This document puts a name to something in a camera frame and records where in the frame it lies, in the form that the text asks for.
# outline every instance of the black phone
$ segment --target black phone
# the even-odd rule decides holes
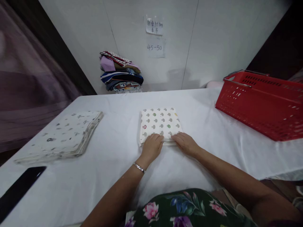
[[[40,177],[46,166],[28,168],[0,198],[0,224]]]

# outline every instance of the red shopping basket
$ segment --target red shopping basket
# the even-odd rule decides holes
[[[303,84],[248,70],[223,80],[217,109],[274,141],[303,138]]]

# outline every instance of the white wall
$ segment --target white wall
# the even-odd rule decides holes
[[[246,69],[290,4],[285,0],[199,0],[182,89],[204,87]]]
[[[107,94],[100,80],[100,50],[118,52],[102,0],[40,0],[97,94]]]
[[[100,50],[131,59],[144,91],[192,89],[245,69],[290,0],[39,0],[98,94]],[[164,18],[166,58],[148,58],[145,15]]]

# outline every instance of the floral dress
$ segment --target floral dress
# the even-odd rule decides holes
[[[126,223],[136,226],[257,226],[251,219],[223,204],[207,191],[187,189],[154,197]]]

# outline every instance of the white patterned fabric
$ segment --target white patterned fabric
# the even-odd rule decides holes
[[[31,145],[32,152],[29,156],[15,162],[46,162],[82,155],[102,117],[100,111],[65,115],[56,126],[40,135]]]
[[[119,64],[123,67],[132,62],[131,60],[128,60],[127,58],[122,58],[121,56],[119,56],[118,54],[115,54],[114,52],[102,51],[102,52],[100,52],[100,54],[105,55],[107,58],[113,60],[114,62],[116,62],[117,64]]]
[[[143,146],[146,138],[157,133],[164,136],[164,145],[176,145],[172,135],[183,132],[175,108],[144,109],[141,111],[139,144]]]

